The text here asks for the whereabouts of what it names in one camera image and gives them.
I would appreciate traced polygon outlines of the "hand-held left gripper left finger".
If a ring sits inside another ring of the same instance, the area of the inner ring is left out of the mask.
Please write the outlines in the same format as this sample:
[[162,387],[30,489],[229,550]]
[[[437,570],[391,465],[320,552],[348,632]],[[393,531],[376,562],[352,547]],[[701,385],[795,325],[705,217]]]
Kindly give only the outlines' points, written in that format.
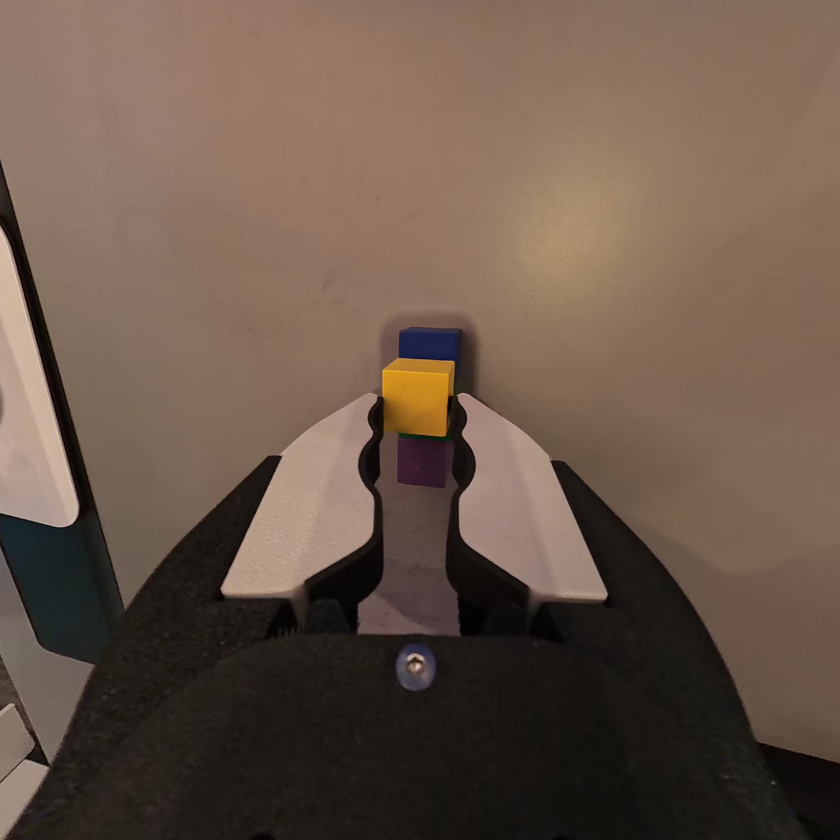
[[220,592],[279,599],[299,622],[313,603],[352,613],[384,570],[380,476],[383,400],[368,392],[281,453]]

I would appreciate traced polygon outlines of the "dark blue wooden cube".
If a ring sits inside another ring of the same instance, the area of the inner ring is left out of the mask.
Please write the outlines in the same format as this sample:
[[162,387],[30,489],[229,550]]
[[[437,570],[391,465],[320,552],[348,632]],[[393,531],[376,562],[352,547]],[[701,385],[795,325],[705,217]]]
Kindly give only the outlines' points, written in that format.
[[450,395],[459,383],[463,331],[458,328],[410,327],[399,332],[397,357],[407,360],[452,361],[455,365]]

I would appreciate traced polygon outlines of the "green wooden cube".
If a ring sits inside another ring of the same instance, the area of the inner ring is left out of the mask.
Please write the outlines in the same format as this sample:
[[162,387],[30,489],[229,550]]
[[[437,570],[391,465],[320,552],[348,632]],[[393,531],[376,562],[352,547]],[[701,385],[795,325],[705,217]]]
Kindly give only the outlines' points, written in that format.
[[443,376],[407,376],[395,392],[395,430],[402,435],[446,438],[454,396]]

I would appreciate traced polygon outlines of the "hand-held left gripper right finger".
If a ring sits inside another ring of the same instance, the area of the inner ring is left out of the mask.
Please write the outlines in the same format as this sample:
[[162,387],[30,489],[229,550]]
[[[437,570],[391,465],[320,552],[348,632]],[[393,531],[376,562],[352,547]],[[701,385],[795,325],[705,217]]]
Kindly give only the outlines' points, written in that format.
[[460,618],[604,606],[608,592],[548,453],[467,393],[453,402],[447,579]]

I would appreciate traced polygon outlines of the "purple wooden cube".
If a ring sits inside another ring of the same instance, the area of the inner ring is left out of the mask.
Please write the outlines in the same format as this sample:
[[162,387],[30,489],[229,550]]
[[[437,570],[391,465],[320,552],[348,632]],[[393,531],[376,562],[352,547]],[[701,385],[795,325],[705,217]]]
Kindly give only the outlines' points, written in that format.
[[442,490],[448,483],[452,454],[452,444],[444,437],[400,435],[396,480],[405,486]]

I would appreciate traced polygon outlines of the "yellow wooden cube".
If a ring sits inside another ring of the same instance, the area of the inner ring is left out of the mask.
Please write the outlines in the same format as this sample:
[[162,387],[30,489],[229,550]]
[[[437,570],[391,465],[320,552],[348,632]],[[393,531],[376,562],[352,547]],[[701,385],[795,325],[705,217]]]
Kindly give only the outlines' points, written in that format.
[[444,438],[455,390],[455,362],[397,358],[382,372],[387,433]]

